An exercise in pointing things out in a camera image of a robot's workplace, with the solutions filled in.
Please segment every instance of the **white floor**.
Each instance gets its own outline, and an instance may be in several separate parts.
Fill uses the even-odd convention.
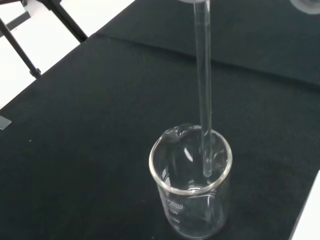
[[[61,5],[82,30],[92,35],[134,0],[62,0]],[[35,0],[25,9],[31,18],[12,34],[33,64],[46,72],[79,42],[59,19]],[[5,37],[0,37],[0,109],[35,79]]]

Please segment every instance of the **black chair leg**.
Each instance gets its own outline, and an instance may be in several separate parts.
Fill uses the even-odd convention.
[[[0,18],[0,32],[5,36],[5,38],[9,41],[14,50],[19,54],[20,58],[24,61],[27,67],[30,69],[30,74],[35,78],[41,76],[41,71],[36,68],[33,63],[30,61],[24,50],[21,48],[15,37],[11,34],[10,30],[7,28],[5,23]]]
[[[38,1],[42,2],[49,10],[51,10],[80,43],[88,39],[84,31],[82,31],[82,29],[59,3],[55,3],[53,0]]]

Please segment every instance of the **beaker rim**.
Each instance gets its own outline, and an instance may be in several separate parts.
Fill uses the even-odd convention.
[[[199,126],[199,125],[194,125],[193,127],[201,129],[201,126]],[[225,145],[226,154],[227,154],[226,167],[225,167],[223,173],[220,175],[220,177],[216,181],[214,181],[213,183],[211,183],[208,186],[205,186],[201,189],[193,189],[193,190],[181,190],[179,188],[175,188],[175,187],[167,185],[156,173],[154,161],[153,161],[155,150],[163,138],[161,136],[153,145],[151,152],[150,152],[150,155],[149,155],[149,170],[150,170],[151,175],[152,175],[153,179],[155,180],[156,184],[158,184],[158,186],[160,186],[161,188],[163,188],[164,190],[166,190],[172,194],[182,195],[182,196],[194,196],[194,195],[200,195],[200,194],[210,192],[213,189],[217,188],[221,183],[223,183],[223,181],[229,175],[229,172],[231,170],[232,161],[233,161],[232,151],[231,151],[231,147],[230,147],[228,141],[224,138],[224,136],[222,136],[219,132],[217,132],[213,129],[211,130],[211,132],[216,134],[219,138],[221,138],[221,140],[223,141],[223,143]]]

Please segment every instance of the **dark fabric surface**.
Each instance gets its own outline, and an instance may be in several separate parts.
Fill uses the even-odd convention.
[[[229,219],[215,240],[288,240],[320,169],[320,95],[212,66],[229,141]],[[175,240],[148,168],[153,143],[199,123],[196,63],[94,34],[0,115],[0,239]]]
[[[320,15],[289,0],[212,0],[212,59],[320,84]],[[100,30],[195,56],[193,5],[136,0]]]

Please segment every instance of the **glass beaker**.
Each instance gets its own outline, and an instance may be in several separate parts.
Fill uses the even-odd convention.
[[[154,144],[150,172],[166,218],[188,239],[205,239],[226,223],[232,152],[226,139],[211,131],[212,174],[204,176],[201,126],[184,124],[165,131]]]

